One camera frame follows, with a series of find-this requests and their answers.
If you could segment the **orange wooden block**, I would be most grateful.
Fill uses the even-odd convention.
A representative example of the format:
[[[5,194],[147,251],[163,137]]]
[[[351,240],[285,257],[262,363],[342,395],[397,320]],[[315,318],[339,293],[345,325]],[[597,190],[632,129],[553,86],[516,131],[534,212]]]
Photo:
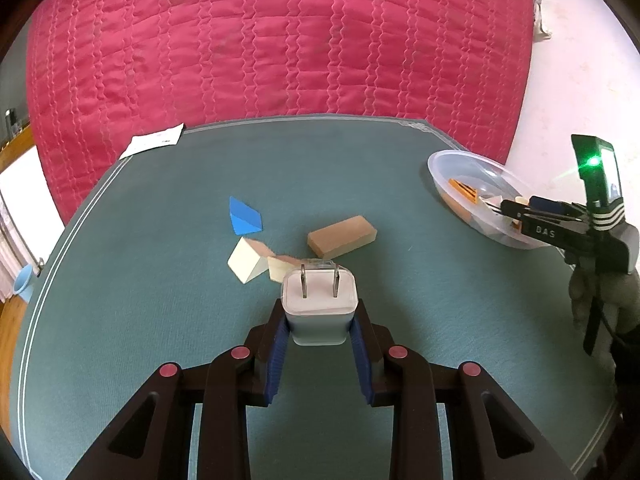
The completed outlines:
[[[454,188],[458,193],[460,193],[466,200],[468,200],[472,204],[478,203],[478,192],[476,188],[472,188],[471,185],[468,185],[464,182],[461,182],[457,179],[450,179],[448,183]]]

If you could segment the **clear plastic bowl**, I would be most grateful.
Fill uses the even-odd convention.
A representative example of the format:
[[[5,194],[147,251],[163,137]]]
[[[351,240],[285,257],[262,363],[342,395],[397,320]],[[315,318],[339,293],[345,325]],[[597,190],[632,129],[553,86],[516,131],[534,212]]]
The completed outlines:
[[[457,150],[431,154],[426,166],[440,198],[468,226],[504,246],[546,247],[523,235],[515,220],[500,214],[503,200],[523,203],[534,194],[512,171],[492,159]]]

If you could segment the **white usb charger plug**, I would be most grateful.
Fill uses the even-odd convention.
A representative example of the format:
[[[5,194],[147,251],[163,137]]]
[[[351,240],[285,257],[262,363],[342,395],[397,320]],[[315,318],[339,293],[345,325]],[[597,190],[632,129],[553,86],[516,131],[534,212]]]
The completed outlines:
[[[308,261],[285,275],[281,302],[298,346],[340,346],[359,302],[356,278],[335,262]]]

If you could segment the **natural wooden triangle block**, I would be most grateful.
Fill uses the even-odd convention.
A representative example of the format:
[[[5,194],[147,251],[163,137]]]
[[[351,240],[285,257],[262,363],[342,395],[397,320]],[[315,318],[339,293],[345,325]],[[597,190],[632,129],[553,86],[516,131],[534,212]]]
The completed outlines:
[[[228,259],[228,267],[246,284],[268,270],[268,258],[273,256],[274,252],[263,242],[241,237]]]

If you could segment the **natural wooden cube block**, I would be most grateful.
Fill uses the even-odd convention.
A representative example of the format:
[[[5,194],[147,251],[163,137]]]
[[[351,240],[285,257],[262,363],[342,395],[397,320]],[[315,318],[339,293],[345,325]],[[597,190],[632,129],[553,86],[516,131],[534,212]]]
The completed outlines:
[[[269,278],[276,283],[282,283],[288,272],[299,268],[303,264],[302,260],[288,255],[269,256],[267,261]]]

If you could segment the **blue wooden wedge block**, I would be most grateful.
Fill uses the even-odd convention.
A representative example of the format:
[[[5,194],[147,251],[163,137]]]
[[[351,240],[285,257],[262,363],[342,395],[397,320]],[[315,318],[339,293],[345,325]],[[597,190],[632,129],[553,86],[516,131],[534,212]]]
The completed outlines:
[[[229,197],[229,214],[232,230],[237,236],[262,232],[262,216],[242,200]]]

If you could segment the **brown wooden block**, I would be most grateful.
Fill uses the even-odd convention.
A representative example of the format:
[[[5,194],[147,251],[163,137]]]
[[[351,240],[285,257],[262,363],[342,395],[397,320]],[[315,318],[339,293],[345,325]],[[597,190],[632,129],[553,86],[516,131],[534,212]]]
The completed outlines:
[[[355,216],[310,232],[307,245],[316,256],[329,260],[373,243],[377,235],[366,218]]]

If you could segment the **yellow wooden block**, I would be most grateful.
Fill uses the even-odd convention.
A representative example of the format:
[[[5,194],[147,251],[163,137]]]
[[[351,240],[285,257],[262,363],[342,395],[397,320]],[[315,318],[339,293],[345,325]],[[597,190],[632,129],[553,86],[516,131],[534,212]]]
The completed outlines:
[[[442,200],[462,221],[464,221],[465,223],[470,223],[472,221],[472,212],[468,211],[468,208],[460,204],[454,197],[452,197],[448,193],[444,193],[442,194]]]

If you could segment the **light blue cup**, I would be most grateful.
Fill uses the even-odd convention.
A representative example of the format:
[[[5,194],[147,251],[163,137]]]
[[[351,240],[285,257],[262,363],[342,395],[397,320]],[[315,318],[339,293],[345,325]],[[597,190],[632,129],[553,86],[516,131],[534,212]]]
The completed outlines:
[[[28,304],[35,287],[35,273],[34,267],[31,264],[26,264],[18,272],[14,284],[13,293],[15,296],[19,296],[25,304]]]

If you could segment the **white paper card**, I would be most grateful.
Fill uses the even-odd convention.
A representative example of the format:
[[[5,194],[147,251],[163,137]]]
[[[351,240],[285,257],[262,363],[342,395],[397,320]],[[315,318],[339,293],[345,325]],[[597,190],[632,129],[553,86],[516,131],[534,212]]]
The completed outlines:
[[[133,136],[125,148],[125,151],[120,154],[119,159],[125,159],[149,150],[154,150],[154,148],[174,146],[179,142],[183,129],[184,125],[179,124],[162,131],[142,134],[142,136]]]

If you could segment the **white curtain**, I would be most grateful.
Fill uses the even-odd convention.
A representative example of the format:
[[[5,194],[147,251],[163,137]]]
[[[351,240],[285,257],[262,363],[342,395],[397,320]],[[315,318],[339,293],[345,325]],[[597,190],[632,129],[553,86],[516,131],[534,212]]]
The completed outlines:
[[[6,300],[18,297],[13,293],[13,284],[18,272],[26,264],[31,264],[34,267],[36,287],[36,279],[43,268],[43,260],[37,260],[28,248],[24,237],[17,229],[8,206],[6,206],[4,197],[1,197],[0,203],[1,302],[4,304]]]

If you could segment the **red quilted blanket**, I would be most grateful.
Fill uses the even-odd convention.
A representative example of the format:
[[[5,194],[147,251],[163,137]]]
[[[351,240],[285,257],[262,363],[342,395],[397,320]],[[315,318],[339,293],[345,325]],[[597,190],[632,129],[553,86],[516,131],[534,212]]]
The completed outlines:
[[[300,114],[423,119],[504,162],[534,0],[44,0],[27,105],[70,220],[133,136]]]

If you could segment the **wooden window frame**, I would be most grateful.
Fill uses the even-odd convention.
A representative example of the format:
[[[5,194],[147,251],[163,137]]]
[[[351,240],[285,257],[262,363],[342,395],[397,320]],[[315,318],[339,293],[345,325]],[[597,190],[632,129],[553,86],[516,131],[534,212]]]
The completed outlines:
[[[32,125],[28,118],[18,119],[16,110],[8,108],[4,112],[4,122],[8,140],[1,143],[0,172],[7,170],[20,157],[35,146]]]

